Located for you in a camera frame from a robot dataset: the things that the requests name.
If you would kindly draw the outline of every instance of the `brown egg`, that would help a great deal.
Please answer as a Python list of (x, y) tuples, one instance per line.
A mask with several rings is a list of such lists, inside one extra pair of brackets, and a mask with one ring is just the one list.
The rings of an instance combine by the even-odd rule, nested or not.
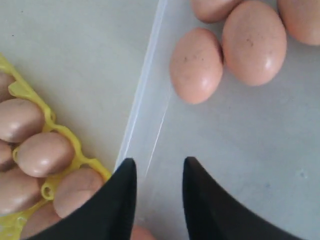
[(16, 162), (26, 174), (45, 178), (65, 170), (74, 157), (74, 147), (66, 137), (56, 132), (42, 132), (20, 145)]
[(9, 93), (8, 87), (15, 81), (13, 76), (0, 71), (0, 103), (14, 98), (14, 96)]
[(320, 0), (277, 0), (283, 23), (296, 40), (320, 46)]
[(11, 146), (0, 140), (0, 172), (9, 170), (14, 163)]
[(217, 89), (223, 74), (223, 57), (216, 36), (195, 28), (176, 44), (170, 61), (175, 92), (190, 104), (206, 101)]
[(57, 215), (51, 202), (43, 205), (34, 212), (27, 220), (20, 234), (20, 239), (28, 239), (48, 229), (59, 222), (61, 218)]
[(243, 0), (190, 0), (194, 15), (200, 21), (210, 24), (227, 18)]
[(249, 86), (272, 80), (287, 52), (287, 36), (278, 14), (267, 4), (248, 0), (227, 18), (222, 33), (227, 66)]
[(40, 133), (45, 124), (42, 110), (33, 102), (15, 98), (0, 103), (0, 139), (21, 143)]
[(133, 226), (130, 240), (156, 240), (156, 239), (154, 238), (154, 236), (152, 236), (149, 230), (135, 225)]
[(53, 206), (65, 218), (85, 204), (103, 186), (99, 173), (91, 168), (80, 168), (67, 175), (58, 185)]
[(0, 176), (0, 215), (24, 211), (41, 199), (43, 179), (15, 167)]

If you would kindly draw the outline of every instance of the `white floor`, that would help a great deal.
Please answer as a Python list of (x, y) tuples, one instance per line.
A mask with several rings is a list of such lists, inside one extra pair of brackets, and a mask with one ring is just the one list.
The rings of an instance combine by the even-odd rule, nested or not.
[(113, 169), (149, 41), (155, 0), (2, 0), (0, 52)]

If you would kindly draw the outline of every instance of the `yellow egg tray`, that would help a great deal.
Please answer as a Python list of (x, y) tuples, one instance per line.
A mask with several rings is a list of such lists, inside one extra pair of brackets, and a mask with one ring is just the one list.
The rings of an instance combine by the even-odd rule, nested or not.
[[(9, 86), (9, 92), (16, 98), (26, 99), (36, 103), (43, 111), (45, 117), (45, 125), (42, 132), (56, 131), (67, 137), (74, 149), (75, 157), (71, 165), (63, 172), (48, 177), (41, 187), (43, 199), (33, 207), (14, 214), (0, 217), (0, 240), (19, 240), (20, 233), (27, 219), (43, 204), (52, 201), (55, 197), (57, 185), (68, 173), (79, 169), (82, 165), (89, 165), (96, 170), (107, 181), (111, 173), (103, 167), (96, 158), (87, 158), (82, 153), (81, 143), (78, 138), (65, 126), (56, 124), (56, 115), (51, 108), (37, 95), (37, 93), (29, 86), (15, 68), (0, 53), (0, 71), (12, 75), (15, 82)], [(13, 159), (16, 159), (19, 147), (13, 150)]]

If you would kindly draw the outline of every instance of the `egg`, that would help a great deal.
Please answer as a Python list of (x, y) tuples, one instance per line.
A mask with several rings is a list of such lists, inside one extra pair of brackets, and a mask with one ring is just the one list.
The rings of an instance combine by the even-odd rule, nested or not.
[(292, 37), (320, 46), (320, 0), (278, 0), (283, 23)]
[(15, 98), (0, 103), (0, 139), (21, 143), (40, 133), (45, 124), (42, 110), (33, 102)]
[(140, 226), (133, 226), (130, 240), (156, 240), (149, 230)]
[(65, 218), (85, 204), (103, 186), (102, 176), (91, 168), (80, 168), (68, 174), (58, 185), (53, 206)]
[(24, 141), (16, 163), (26, 174), (45, 178), (65, 170), (75, 157), (71, 142), (57, 132), (42, 132)]
[(0, 172), (5, 172), (14, 165), (11, 146), (0, 140)]
[(263, 85), (283, 66), (286, 30), (269, 5), (257, 0), (244, 1), (225, 22), (222, 49), (226, 65), (240, 81), (249, 86)]
[(198, 27), (176, 44), (170, 60), (170, 77), (177, 95), (189, 104), (206, 101), (223, 75), (223, 57), (216, 36)]
[(24, 211), (41, 199), (44, 180), (15, 167), (0, 176), (0, 215)]
[(46, 203), (35, 211), (26, 221), (20, 239), (25, 240), (55, 225), (61, 220), (52, 202)]
[(210, 24), (224, 20), (243, 0), (190, 0), (194, 15)]
[(0, 71), (0, 103), (14, 98), (9, 93), (8, 87), (15, 81), (16, 80), (12, 75)]

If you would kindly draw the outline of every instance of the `egg carton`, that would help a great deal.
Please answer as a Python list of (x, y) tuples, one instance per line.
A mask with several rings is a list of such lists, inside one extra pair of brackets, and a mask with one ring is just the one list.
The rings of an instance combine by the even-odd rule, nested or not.
[[(20, 233), (26, 224), (28, 218), (41, 206), (55, 198), (55, 192), (59, 182), (70, 172), (79, 169), (81, 166), (90, 166), (92, 169), (101, 174), (106, 182), (111, 173), (96, 158), (87, 158), (82, 153), (79, 139), (63, 125), (56, 124), (56, 114), (51, 108), (38, 96), (38, 94), (29, 86), (15, 68), (0, 54), (0, 71), (10, 74), (15, 78), (15, 82), (9, 86), (9, 92), (16, 98), (26, 99), (37, 104), (43, 111), (45, 124), (42, 132), (57, 132), (65, 136), (72, 143), (75, 150), (75, 157), (71, 165), (64, 171), (46, 178), (41, 187), (43, 199), (33, 207), (18, 213), (0, 217), (0, 239), (1, 240), (19, 240)], [(19, 146), (16, 147), (12, 154), (13, 160), (17, 159)]]

